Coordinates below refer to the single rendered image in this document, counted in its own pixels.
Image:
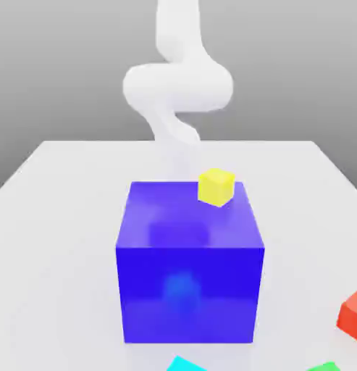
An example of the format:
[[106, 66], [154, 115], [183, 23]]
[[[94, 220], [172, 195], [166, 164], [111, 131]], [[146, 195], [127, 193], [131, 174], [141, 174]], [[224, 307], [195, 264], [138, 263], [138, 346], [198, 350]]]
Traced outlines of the small yellow cube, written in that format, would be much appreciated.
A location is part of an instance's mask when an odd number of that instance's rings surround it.
[[216, 207], [224, 206], [235, 192], [235, 174], [211, 168], [199, 176], [198, 200]]

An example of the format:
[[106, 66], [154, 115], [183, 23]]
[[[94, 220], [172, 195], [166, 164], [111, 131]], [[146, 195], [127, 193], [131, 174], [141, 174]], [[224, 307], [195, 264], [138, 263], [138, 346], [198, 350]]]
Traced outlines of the small cyan cube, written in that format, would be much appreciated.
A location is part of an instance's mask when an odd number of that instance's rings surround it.
[[180, 356], [176, 356], [172, 360], [172, 363], [168, 366], [167, 371], [207, 371], [207, 370]]

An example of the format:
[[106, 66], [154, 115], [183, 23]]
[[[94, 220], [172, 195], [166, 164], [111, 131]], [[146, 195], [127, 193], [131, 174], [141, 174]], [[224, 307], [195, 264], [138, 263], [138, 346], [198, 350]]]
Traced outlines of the small red cube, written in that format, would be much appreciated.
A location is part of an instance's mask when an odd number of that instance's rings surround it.
[[341, 304], [337, 327], [357, 340], [357, 291]]

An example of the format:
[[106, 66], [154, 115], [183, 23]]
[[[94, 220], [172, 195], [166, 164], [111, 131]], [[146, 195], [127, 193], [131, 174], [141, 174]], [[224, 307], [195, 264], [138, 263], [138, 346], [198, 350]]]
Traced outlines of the small green cube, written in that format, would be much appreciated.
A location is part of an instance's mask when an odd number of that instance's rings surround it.
[[326, 362], [309, 368], [307, 371], [340, 371], [340, 368], [334, 362]]

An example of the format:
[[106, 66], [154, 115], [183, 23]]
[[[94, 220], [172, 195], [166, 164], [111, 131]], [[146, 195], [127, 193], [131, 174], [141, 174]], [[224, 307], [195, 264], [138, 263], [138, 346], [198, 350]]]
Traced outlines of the large blue box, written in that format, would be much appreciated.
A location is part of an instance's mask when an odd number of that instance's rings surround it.
[[116, 243], [125, 341], [251, 343], [264, 251], [242, 183], [216, 207], [195, 182], [132, 182]]

